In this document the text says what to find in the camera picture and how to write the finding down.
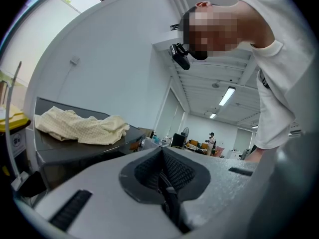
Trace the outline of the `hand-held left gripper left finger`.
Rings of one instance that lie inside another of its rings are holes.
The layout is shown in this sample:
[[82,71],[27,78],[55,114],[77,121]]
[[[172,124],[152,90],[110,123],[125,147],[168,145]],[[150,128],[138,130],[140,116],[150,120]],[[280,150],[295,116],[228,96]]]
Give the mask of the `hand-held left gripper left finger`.
[[124,166],[150,150],[94,164],[52,190],[35,207],[49,220],[78,190],[91,192],[68,233],[79,239],[176,239],[181,231],[160,205],[140,204],[122,189]]

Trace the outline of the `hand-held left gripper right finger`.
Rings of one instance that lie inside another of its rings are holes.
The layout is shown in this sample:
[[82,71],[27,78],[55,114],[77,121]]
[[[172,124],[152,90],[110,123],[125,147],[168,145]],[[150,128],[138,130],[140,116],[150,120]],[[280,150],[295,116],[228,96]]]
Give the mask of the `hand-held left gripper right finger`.
[[243,191],[255,163],[163,149],[163,229],[195,230],[217,216]]

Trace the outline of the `person's right forearm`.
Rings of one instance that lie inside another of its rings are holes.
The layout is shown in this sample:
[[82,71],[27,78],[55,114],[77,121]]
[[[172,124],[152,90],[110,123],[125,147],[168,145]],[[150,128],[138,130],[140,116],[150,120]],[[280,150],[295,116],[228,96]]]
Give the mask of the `person's right forearm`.
[[263,154],[265,153],[264,149],[256,148],[248,157],[245,158],[246,162],[259,163]]

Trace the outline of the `black washing machine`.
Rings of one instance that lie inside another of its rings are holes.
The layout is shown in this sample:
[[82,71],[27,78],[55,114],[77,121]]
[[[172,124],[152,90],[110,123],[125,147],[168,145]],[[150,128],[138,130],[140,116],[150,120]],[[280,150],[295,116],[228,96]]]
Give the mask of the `black washing machine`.
[[113,145],[82,144],[76,140],[59,141],[34,129],[39,172],[48,191],[95,163],[138,151],[144,138],[145,133],[132,125],[126,135]]

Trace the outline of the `orange sofa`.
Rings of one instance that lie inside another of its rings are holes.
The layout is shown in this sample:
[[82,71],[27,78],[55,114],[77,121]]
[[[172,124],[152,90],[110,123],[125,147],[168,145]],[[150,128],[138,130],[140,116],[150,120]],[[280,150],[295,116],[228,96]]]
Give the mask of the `orange sofa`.
[[193,152],[196,152],[196,153],[199,153],[199,154],[203,154],[203,155],[206,155],[207,154],[207,148],[208,148],[208,145],[206,143],[199,143],[198,141],[195,141],[195,140],[189,140],[187,142],[187,144],[185,145],[185,148],[187,150],[190,150],[190,151],[193,151]]

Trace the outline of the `black cabinet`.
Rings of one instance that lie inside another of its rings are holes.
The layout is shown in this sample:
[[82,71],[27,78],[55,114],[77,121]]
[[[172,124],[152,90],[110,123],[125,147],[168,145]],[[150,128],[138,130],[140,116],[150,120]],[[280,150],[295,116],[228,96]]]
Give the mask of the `black cabinet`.
[[183,148],[185,140],[186,137],[183,134],[175,133],[170,146]]

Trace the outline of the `cream crumpled cloth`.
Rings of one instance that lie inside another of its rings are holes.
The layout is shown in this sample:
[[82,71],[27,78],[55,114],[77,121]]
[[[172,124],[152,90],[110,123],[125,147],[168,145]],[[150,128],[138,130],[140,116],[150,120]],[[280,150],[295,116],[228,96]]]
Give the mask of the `cream crumpled cloth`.
[[121,116],[97,119],[82,118],[73,110],[62,110],[55,106],[34,116],[35,128],[59,140],[76,140],[91,145],[111,145],[126,136],[130,129]]

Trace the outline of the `white metal stand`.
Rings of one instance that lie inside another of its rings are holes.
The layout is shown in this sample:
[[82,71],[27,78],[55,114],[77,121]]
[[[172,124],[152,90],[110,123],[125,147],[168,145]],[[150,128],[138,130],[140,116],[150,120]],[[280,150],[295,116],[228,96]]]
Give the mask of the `white metal stand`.
[[13,150],[11,146],[11,140],[10,140],[10,129],[9,129],[9,112],[10,112],[10,104],[11,104],[11,98],[12,98],[12,93],[13,93],[13,88],[17,79],[17,75],[20,71],[22,62],[20,61],[18,64],[18,67],[15,71],[15,74],[12,79],[12,83],[8,84],[8,95],[7,95],[7,100],[6,100],[6,112],[5,112],[5,137],[6,137],[6,146],[7,146],[7,151],[8,151],[8,156],[10,160],[10,164],[13,169],[13,173],[15,176],[15,180],[12,182],[12,187],[15,191],[18,191],[21,186],[27,181],[29,174],[23,172],[22,174],[19,172],[17,164],[15,162],[15,158],[13,155]]

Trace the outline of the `yellow lid bin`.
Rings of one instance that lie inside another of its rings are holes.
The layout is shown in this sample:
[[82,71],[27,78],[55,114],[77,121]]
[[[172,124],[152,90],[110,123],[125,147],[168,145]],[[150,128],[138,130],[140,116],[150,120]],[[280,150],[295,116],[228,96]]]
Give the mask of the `yellow lid bin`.
[[[6,105],[0,105],[0,152],[7,153],[5,138],[5,112]],[[9,109],[9,130],[10,144],[13,157],[16,158],[26,150],[25,128],[30,125],[31,121],[16,106],[10,105]]]

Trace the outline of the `person's white shirt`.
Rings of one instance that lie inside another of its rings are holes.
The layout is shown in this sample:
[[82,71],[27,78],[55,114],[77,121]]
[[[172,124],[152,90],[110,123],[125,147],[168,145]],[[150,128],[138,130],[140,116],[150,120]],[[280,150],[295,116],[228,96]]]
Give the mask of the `person's white shirt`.
[[288,140],[296,116],[285,95],[301,78],[314,57],[315,43],[309,27],[292,0],[241,0],[253,7],[270,26],[275,40],[253,55],[270,89],[257,75],[260,117],[255,145],[267,150]]

